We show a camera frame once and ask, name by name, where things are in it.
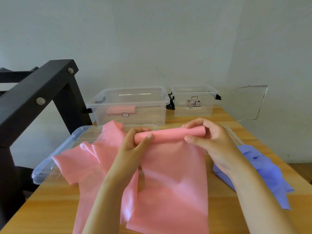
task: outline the bolt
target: bolt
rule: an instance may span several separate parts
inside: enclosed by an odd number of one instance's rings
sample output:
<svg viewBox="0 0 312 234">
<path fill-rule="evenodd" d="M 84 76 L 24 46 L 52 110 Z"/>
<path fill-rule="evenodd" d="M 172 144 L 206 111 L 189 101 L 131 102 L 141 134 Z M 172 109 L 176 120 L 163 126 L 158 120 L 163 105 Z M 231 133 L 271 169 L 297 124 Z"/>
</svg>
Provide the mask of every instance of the bolt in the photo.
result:
<svg viewBox="0 0 312 234">
<path fill-rule="evenodd" d="M 36 102 L 37 102 L 39 105 L 44 105 L 44 104 L 45 104 L 45 99 L 44 99 L 44 98 L 37 98 Z"/>
<path fill-rule="evenodd" d="M 69 72 L 70 74 L 73 74 L 73 73 L 74 73 L 73 68 L 68 68 L 68 72 Z"/>
</svg>

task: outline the barcode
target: barcode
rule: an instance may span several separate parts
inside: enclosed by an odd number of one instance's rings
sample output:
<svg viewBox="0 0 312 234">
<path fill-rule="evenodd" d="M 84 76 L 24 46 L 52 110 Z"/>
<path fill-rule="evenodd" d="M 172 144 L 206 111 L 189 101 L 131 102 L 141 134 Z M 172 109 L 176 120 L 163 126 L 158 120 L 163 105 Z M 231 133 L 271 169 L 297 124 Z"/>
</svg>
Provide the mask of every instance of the barcode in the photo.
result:
<svg viewBox="0 0 312 234">
<path fill-rule="evenodd" d="M 200 107 L 186 107 L 186 109 L 200 109 Z"/>
</svg>

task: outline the transparent storage box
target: transparent storage box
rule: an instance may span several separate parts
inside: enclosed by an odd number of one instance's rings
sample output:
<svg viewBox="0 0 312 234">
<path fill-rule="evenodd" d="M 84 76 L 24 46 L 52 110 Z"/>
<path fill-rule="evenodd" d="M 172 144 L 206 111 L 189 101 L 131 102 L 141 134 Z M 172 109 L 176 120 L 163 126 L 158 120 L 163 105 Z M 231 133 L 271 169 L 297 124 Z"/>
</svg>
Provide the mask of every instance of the transparent storage box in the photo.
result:
<svg viewBox="0 0 312 234">
<path fill-rule="evenodd" d="M 146 125 L 124 125 L 123 131 L 128 132 L 133 127 L 145 126 L 151 130 L 158 130 L 158 126 L 152 124 Z M 225 127 L 236 145 L 243 145 L 243 142 L 236 136 L 233 131 Z M 55 164 L 53 156 L 60 154 L 64 150 L 74 148 L 82 142 L 93 143 L 102 133 L 102 126 L 82 126 L 76 129 L 72 135 L 61 144 L 49 157 L 42 161 L 33 171 L 33 182 L 40 185 L 48 176 L 50 179 L 58 180 L 62 177 L 60 169 Z"/>
<path fill-rule="evenodd" d="M 111 120 L 125 124 L 165 125 L 166 105 L 170 103 L 164 87 L 105 89 L 86 104 L 98 125 Z"/>
<path fill-rule="evenodd" d="M 218 91 L 209 85 L 171 86 L 174 116 L 210 117 Z"/>
</svg>

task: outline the sticker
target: sticker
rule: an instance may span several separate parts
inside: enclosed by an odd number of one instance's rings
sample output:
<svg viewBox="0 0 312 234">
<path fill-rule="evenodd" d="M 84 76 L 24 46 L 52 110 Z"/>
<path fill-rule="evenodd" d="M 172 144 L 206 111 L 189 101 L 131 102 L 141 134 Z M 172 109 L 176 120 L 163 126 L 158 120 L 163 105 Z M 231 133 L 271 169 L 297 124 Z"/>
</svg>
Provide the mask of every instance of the sticker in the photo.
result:
<svg viewBox="0 0 312 234">
<path fill-rule="evenodd" d="M 186 109 L 200 109 L 200 108 L 201 108 L 201 100 L 188 100 Z"/>
</svg>

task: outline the purple fabric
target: purple fabric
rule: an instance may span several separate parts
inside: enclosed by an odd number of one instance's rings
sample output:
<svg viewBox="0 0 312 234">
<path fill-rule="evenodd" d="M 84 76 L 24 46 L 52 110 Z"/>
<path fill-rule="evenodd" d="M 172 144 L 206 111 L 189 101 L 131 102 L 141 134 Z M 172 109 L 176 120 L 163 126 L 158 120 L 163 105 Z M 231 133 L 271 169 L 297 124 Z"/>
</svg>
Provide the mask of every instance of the purple fabric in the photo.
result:
<svg viewBox="0 0 312 234">
<path fill-rule="evenodd" d="M 287 183 L 287 181 L 284 180 L 279 167 L 272 163 L 271 159 L 264 156 L 251 145 L 240 145 L 238 148 L 263 178 L 264 182 L 271 190 L 281 207 L 283 209 L 291 209 L 286 193 L 294 191 L 294 189 Z M 230 178 L 224 174 L 215 164 L 213 164 L 213 171 L 229 187 L 235 190 Z"/>
</svg>

